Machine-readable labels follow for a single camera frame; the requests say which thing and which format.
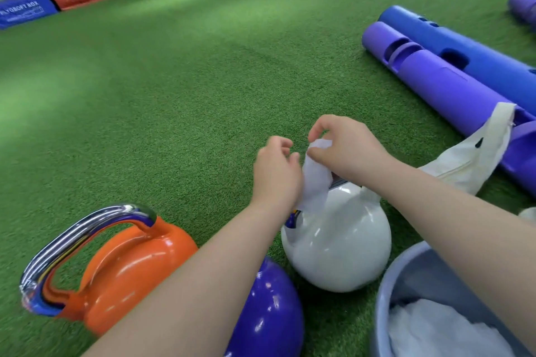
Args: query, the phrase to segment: kettlebell handle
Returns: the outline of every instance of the kettlebell handle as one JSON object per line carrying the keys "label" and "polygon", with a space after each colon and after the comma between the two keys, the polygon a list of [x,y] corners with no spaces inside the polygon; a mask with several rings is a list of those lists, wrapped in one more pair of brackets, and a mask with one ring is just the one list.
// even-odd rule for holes
{"label": "kettlebell handle", "polygon": [[43,289],[64,261],[112,225],[132,223],[147,232],[156,221],[157,214],[152,209],[130,203],[108,206],[78,220],[38,252],[24,269],[19,284],[23,307],[37,315],[59,315],[65,305],[46,299]]}

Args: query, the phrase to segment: blue tube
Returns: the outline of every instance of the blue tube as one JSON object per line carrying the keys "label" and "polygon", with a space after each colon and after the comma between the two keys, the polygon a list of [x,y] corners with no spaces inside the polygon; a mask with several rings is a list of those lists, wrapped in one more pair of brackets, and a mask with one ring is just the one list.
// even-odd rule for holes
{"label": "blue tube", "polygon": [[385,10],[378,21],[536,116],[536,69],[400,6]]}

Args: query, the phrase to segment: gray bucket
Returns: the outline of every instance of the gray bucket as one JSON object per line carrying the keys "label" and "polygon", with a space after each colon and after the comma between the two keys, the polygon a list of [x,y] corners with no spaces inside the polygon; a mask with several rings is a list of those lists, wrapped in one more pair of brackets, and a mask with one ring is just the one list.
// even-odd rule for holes
{"label": "gray bucket", "polygon": [[518,357],[531,354],[506,326],[422,241],[400,254],[389,266],[379,286],[374,313],[374,329],[370,337],[372,357],[393,357],[389,340],[389,310],[417,299],[429,299],[452,306],[470,322],[484,322],[495,327]]}

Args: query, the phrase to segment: green grass floor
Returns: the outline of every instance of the green grass floor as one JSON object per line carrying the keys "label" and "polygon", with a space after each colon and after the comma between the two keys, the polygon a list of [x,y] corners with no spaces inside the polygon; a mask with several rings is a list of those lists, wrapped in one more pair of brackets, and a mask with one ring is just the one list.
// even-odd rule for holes
{"label": "green grass floor", "polygon": [[[414,166],[458,143],[445,121],[360,43],[392,4],[536,65],[536,37],[507,0],[106,0],[0,33],[0,355],[67,357],[94,341],[82,324],[20,306],[23,268],[79,218],[142,202],[202,245],[250,198],[267,137],[304,153],[323,113],[365,122]],[[498,171],[486,200],[534,204]],[[419,236],[390,205],[392,259]],[[58,277],[76,288],[100,237]],[[303,302],[304,356],[367,355],[378,283],[320,291],[269,254]]]}

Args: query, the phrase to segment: blue exercise mat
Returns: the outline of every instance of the blue exercise mat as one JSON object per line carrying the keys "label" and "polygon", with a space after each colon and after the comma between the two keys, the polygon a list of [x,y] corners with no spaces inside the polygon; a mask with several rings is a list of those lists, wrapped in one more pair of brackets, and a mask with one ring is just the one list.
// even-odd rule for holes
{"label": "blue exercise mat", "polygon": [[57,12],[56,6],[50,0],[2,0],[0,29],[7,29]]}

